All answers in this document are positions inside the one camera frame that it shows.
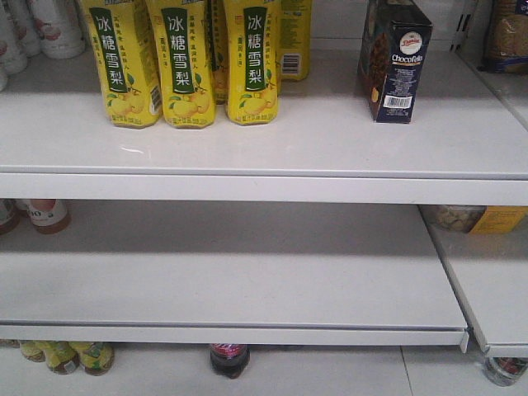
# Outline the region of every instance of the yellow bottle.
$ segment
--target yellow bottle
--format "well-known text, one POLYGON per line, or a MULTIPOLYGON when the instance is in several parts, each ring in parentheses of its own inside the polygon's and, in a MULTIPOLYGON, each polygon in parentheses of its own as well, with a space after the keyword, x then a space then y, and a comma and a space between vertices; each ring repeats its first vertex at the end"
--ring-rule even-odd
POLYGON ((225 23, 225 0, 207 0, 207 21, 213 69, 214 97, 217 104, 228 99, 228 27, 225 23))
POLYGON ((282 0, 279 59, 284 80, 299 81, 310 68, 312 0, 282 0))
POLYGON ((205 25, 205 0, 147 0, 162 81, 163 112, 177 128, 204 128, 216 105, 205 25))
POLYGON ((229 38, 227 113, 240 125, 266 124, 278 112, 280 0, 224 0, 229 38))
POLYGON ((154 124, 162 103, 144 0, 81 0, 81 5, 111 121, 129 128, 154 124))

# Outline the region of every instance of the bottle label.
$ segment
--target bottle label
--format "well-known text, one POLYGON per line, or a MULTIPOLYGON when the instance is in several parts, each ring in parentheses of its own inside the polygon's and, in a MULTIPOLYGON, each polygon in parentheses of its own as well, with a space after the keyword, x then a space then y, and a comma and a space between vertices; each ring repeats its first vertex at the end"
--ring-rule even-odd
POLYGON ((248 345, 246 344, 210 344, 211 350, 219 356, 227 359, 233 359, 236 356, 242 355, 248 345))
POLYGON ((25 200, 31 222, 37 227, 57 224, 68 214, 62 200, 25 200))

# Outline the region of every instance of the shelf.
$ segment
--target shelf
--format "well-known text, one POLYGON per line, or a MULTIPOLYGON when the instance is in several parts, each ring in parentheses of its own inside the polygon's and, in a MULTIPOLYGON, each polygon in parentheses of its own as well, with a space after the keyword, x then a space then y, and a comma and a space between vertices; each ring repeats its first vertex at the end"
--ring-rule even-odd
POLYGON ((0 338, 461 345, 413 205, 74 201, 2 237, 0 338))
POLYGON ((108 394, 127 396, 343 395, 411 396, 399 348, 252 349, 247 369, 236 380, 215 375, 205 346, 121 344, 115 365, 102 377, 81 370, 54 375, 18 350, 0 349, 3 396, 108 394))
POLYGON ((528 229, 468 235, 431 227, 431 235, 483 351, 528 357, 528 229))
POLYGON ((357 59, 316 51, 269 125, 219 108, 205 130, 128 130, 103 114, 90 52, 39 56, 0 96, 0 196, 528 204, 528 133, 456 54, 428 55, 410 125, 372 121, 357 59))

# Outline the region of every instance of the bottled drink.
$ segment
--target bottled drink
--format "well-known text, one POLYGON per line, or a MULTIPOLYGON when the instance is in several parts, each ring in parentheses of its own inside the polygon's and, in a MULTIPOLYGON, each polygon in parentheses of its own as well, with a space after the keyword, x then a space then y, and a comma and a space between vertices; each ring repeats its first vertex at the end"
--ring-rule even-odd
POLYGON ((248 365, 249 347, 246 344, 210 344, 210 360, 214 371, 235 379, 248 365))
POLYGON ((79 356, 65 341, 35 341, 44 352, 46 365, 56 374, 71 374, 79 366, 79 356))
POLYGON ((70 342, 78 353, 84 371, 89 375, 103 375, 112 367, 114 348, 108 342, 70 342))
POLYGON ((39 233, 57 233, 71 221, 63 200, 24 200, 30 220, 39 233))
POLYGON ((528 359, 516 357, 489 357, 484 364, 484 374, 499 386, 515 384, 528 367, 528 359))

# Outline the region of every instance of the product on shelf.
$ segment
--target product on shelf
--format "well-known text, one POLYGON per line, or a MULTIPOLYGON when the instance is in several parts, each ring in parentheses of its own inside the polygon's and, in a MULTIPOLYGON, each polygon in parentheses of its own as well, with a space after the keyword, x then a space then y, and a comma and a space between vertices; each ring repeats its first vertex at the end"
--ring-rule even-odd
POLYGON ((210 344, 210 361, 216 373, 238 378, 249 363, 246 344, 210 344))
POLYGON ((528 367, 528 359, 489 357, 484 363, 484 374, 499 386, 514 385, 528 367))
POLYGON ((411 122, 431 31, 411 0, 369 1, 358 74, 375 121, 411 122))
POLYGON ((277 116, 278 0, 224 2, 229 38, 227 114, 240 125, 266 124, 277 116))
POLYGON ((310 68, 312 0, 282 0, 280 6, 280 76, 299 81, 310 68))
POLYGON ((162 98, 145 1, 81 0, 81 5, 112 123, 127 128, 155 124, 162 98))
POLYGON ((158 49, 165 121, 177 128, 205 128, 216 116, 205 0, 147 4, 158 49))
POLYGON ((85 44, 73 0, 30 0, 42 52, 52 59, 80 55, 85 44))
POLYGON ((18 40, 7 0, 0 0, 0 65, 7 75, 19 73, 27 67, 27 56, 18 40))
POLYGON ((21 0, 7 0, 15 22, 18 40, 24 47, 27 56, 40 54, 40 37, 36 32, 33 16, 27 4, 21 0))
POLYGON ((63 200, 24 200, 30 220, 39 233, 57 233, 68 227, 71 216, 63 200))
POLYGON ((484 50, 490 72, 528 73, 528 2, 494 0, 484 50))
POLYGON ((34 341, 35 346, 44 352, 48 368, 56 374, 72 374, 79 366, 79 356, 64 341, 34 341))
POLYGON ((39 349, 34 341, 19 340, 20 352, 29 361, 42 362, 45 361, 44 352, 39 349))
POLYGON ((108 342, 70 342, 78 353, 84 371, 89 375, 103 375, 112 367, 114 348, 108 342))
POLYGON ((0 235, 12 231, 20 222, 12 200, 0 199, 0 235))
POLYGON ((207 25, 216 104, 223 104, 228 100, 229 46, 224 1, 207 0, 207 25))
POLYGON ((430 223, 461 233, 509 233, 526 215, 525 206, 421 205, 430 223))

